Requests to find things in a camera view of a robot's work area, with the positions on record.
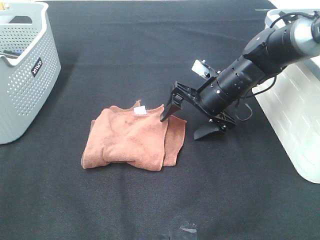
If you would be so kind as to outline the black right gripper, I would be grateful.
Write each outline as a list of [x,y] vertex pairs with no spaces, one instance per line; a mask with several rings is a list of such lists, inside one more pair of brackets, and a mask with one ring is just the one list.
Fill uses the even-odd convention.
[[236,126],[235,119],[225,110],[221,110],[220,112],[216,113],[214,110],[210,110],[208,107],[206,107],[202,102],[200,94],[194,88],[176,81],[171,87],[170,95],[171,96],[168,100],[168,103],[160,115],[161,122],[164,122],[175,112],[180,111],[183,107],[183,101],[187,101],[206,117],[208,117],[209,122],[216,124],[203,125],[199,127],[193,134],[193,139],[195,141],[198,141],[211,134],[224,133],[225,130],[223,128],[232,129]]

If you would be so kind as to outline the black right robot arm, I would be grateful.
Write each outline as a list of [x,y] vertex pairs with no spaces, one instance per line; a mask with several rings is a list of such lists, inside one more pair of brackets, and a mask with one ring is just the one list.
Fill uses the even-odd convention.
[[230,66],[217,72],[205,61],[196,60],[192,70],[205,79],[198,89],[179,82],[172,85],[170,99],[160,116],[166,120],[182,109],[184,100],[205,114],[211,125],[194,132],[198,140],[214,132],[233,128],[236,122],[225,109],[234,101],[245,99],[249,91],[270,78],[276,78],[288,65],[320,54],[320,17],[303,12],[281,17],[285,26],[274,23],[257,34]]

